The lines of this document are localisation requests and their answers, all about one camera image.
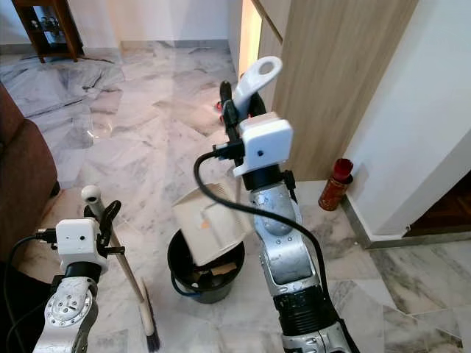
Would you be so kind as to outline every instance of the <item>red bottle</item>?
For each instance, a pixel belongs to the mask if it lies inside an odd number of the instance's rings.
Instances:
[[[352,168],[353,163],[348,159],[340,158],[336,161],[332,176],[319,197],[319,206],[324,210],[334,211],[338,207],[347,192],[348,185],[353,181],[353,176],[350,174]]]

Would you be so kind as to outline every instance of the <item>white wall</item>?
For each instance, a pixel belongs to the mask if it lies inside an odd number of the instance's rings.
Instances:
[[[374,235],[403,232],[471,169],[470,18],[469,0],[419,2],[347,148]]]
[[[11,1],[0,1],[0,44],[28,43]],[[68,3],[84,47],[112,48],[122,40],[227,39],[229,1],[68,0]]]
[[[0,0],[0,44],[30,43],[11,0]]]
[[[85,48],[119,46],[107,0],[68,0],[68,5]]]
[[[230,55],[233,58],[234,69],[238,74],[238,58],[241,49],[242,0],[229,0],[229,19],[227,39]]]

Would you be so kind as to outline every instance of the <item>broom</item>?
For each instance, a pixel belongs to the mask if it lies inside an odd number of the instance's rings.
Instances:
[[[105,210],[101,197],[102,193],[97,186],[89,185],[82,189],[82,199],[87,203],[91,212],[98,218],[98,221],[100,221],[103,211]],[[115,247],[121,246],[113,228],[111,229],[110,244]],[[136,281],[130,268],[130,264],[127,262],[127,258],[124,254],[117,254],[116,256],[118,258],[119,265],[121,265],[126,278],[134,290],[135,295],[138,297],[139,311],[141,312],[141,320],[147,338],[147,349],[150,353],[157,352],[160,348],[160,339],[157,334],[154,313],[144,280],[140,278],[139,283]]]

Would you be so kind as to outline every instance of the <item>wooden door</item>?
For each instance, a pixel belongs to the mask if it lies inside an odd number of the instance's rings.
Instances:
[[[273,110],[294,128],[287,167],[297,179],[329,177],[416,4],[417,0],[291,2]]]

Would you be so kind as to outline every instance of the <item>brown sofa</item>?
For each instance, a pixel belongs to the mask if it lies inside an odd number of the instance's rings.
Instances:
[[[0,261],[7,259],[18,240],[34,233],[47,200],[58,192],[46,141],[0,83]],[[24,248],[18,250],[14,265]]]

